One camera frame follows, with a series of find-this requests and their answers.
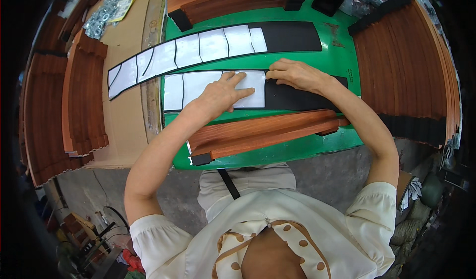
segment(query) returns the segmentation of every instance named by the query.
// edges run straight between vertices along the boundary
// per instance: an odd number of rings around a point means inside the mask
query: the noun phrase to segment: beige pants
[[[241,196],[258,190],[296,190],[296,178],[287,163],[274,163],[251,168],[227,169],[233,184]],[[200,176],[200,206],[211,222],[233,197],[216,169],[205,170]]]

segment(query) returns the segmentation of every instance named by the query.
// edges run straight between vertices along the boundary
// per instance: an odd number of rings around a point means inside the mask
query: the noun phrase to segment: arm
[[[362,142],[372,153],[372,165],[367,184],[398,183],[399,158],[390,131],[375,112],[336,78],[303,62],[280,59],[269,67],[266,79],[277,79],[299,90],[322,95],[329,99],[352,123]]]
[[[197,130],[225,110],[232,112],[236,101],[253,94],[254,88],[235,90],[245,76],[245,73],[224,73],[218,81],[208,84],[142,152],[129,172],[124,191],[129,224],[144,216],[163,215],[156,193],[175,154]]]

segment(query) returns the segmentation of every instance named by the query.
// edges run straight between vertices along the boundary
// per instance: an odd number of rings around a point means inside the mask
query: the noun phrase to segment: brown polka dot
[[[324,270],[324,267],[325,267],[325,266],[326,266],[326,265],[325,265],[323,262],[318,263],[318,270],[319,270],[319,271]]]

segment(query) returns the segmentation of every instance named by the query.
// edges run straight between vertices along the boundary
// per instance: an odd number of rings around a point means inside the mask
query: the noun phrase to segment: hand
[[[187,104],[184,110],[194,111],[195,115],[202,116],[205,124],[224,111],[233,112],[233,104],[255,92],[254,88],[235,89],[245,77],[246,73],[223,73],[219,80],[208,84],[202,94]]]
[[[281,58],[269,67],[266,79],[276,79],[276,84],[286,84],[295,89],[324,96],[326,88],[339,81],[304,62]]]

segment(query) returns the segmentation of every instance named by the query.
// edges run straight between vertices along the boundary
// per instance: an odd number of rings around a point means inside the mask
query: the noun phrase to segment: finger
[[[230,79],[230,83],[233,85],[233,88],[238,85],[238,83],[243,80],[246,77],[246,73],[240,72],[238,74],[235,74],[233,77]]]
[[[266,80],[277,79],[286,80],[288,73],[286,71],[269,71],[266,73]]]
[[[288,85],[288,81],[283,79],[276,80],[276,85],[281,85],[281,84]]]
[[[285,63],[296,63],[297,62],[297,61],[290,60],[290,59],[287,59],[287,58],[281,58],[278,61],[285,62]]]
[[[255,89],[253,87],[246,88],[246,89],[239,89],[239,90],[237,90],[237,97],[238,97],[238,99],[242,99],[242,98],[245,98],[247,96],[252,95],[253,93],[255,93]]]
[[[277,62],[274,62],[269,66],[270,71],[285,71],[289,68],[290,63],[288,62],[282,62],[281,60],[278,60]]]
[[[229,78],[235,75],[234,71],[221,74],[219,81],[227,81]]]

